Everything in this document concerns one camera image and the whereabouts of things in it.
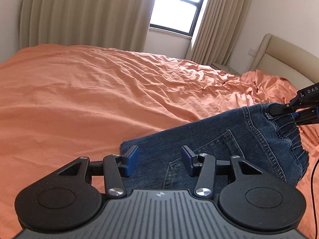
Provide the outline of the blue denim jeans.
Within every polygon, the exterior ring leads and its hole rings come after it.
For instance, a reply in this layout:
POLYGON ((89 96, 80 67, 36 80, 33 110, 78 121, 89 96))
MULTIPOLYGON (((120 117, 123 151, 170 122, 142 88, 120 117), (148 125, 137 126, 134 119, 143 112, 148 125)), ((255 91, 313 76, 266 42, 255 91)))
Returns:
POLYGON ((182 146, 194 153, 229 160, 238 155, 283 181, 297 185, 309 165, 298 127, 291 115, 271 116, 268 104, 229 110, 203 120, 125 141, 139 149, 137 168, 125 182, 132 189, 189 189, 196 178, 190 177, 181 160, 182 146))

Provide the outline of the beige upholstered headboard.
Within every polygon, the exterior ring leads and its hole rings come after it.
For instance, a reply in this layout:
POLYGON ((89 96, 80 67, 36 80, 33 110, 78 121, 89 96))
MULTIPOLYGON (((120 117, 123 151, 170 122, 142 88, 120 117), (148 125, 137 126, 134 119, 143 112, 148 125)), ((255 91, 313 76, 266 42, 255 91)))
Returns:
POLYGON ((318 57, 272 34, 263 37, 249 70, 285 78, 299 90, 318 83, 318 57))

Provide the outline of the bedside table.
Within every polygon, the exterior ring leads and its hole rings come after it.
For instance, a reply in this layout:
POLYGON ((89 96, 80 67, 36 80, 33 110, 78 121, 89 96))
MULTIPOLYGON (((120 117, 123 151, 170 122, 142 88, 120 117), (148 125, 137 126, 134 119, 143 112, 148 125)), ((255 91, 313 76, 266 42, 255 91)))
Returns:
POLYGON ((236 75, 236 76, 241 76, 240 73, 238 73, 236 70, 228 67, 228 66, 225 66, 225 65, 222 65, 222 64, 218 64, 218 63, 212 63, 211 64, 211 67, 216 69, 216 70, 221 70, 221 71, 224 71, 226 73, 229 73, 229 74, 232 74, 232 75, 236 75))

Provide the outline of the orange bed sheet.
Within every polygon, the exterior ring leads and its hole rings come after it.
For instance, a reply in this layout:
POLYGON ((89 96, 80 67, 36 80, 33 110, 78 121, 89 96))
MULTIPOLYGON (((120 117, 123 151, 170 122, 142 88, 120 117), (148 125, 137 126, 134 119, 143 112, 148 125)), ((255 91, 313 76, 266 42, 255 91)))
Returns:
POLYGON ((238 77, 191 61, 94 46, 39 45, 1 63, 1 238, 21 227, 26 186, 80 156, 257 103, 287 103, 288 80, 238 77))

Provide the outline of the beige curtain right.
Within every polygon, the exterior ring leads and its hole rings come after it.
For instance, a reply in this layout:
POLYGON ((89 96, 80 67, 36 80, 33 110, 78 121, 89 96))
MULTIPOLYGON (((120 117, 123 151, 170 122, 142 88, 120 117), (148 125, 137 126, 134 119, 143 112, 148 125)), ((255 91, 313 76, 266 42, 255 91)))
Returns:
POLYGON ((226 64, 243 27, 251 0, 204 0, 186 59, 226 64))

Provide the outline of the beige curtain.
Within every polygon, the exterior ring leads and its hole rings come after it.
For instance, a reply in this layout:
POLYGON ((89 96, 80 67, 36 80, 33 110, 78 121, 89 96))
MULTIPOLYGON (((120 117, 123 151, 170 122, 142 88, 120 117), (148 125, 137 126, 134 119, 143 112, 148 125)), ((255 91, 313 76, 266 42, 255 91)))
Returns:
POLYGON ((186 59, 226 64, 243 27, 251 0, 204 0, 186 59))
POLYGON ((20 48, 90 45, 143 51, 155 0, 22 0, 20 48))

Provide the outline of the beige curtain left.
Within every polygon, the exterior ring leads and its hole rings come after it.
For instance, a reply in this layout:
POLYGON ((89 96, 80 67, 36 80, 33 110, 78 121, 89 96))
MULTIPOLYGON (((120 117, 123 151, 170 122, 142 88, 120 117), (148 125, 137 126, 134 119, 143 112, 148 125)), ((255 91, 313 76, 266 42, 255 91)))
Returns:
POLYGON ((20 48, 90 45, 143 51, 155 0, 22 0, 20 48))

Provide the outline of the white wall socket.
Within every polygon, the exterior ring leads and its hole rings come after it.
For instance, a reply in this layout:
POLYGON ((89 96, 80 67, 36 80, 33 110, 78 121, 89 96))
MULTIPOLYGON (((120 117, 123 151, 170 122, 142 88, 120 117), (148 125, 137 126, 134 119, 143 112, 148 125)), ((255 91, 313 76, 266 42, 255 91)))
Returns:
POLYGON ((257 51, 254 50, 254 49, 249 49, 249 51, 248 51, 248 55, 250 55, 250 56, 252 56, 252 57, 255 57, 255 56, 256 56, 256 53, 257 53, 257 51))

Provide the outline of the window with dark frame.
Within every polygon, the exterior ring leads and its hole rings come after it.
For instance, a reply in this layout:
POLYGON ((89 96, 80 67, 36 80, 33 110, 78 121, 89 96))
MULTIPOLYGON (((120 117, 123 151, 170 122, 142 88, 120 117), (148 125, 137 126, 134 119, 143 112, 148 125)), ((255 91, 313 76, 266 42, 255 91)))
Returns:
POLYGON ((150 26, 191 37, 204 0, 155 0, 150 26))

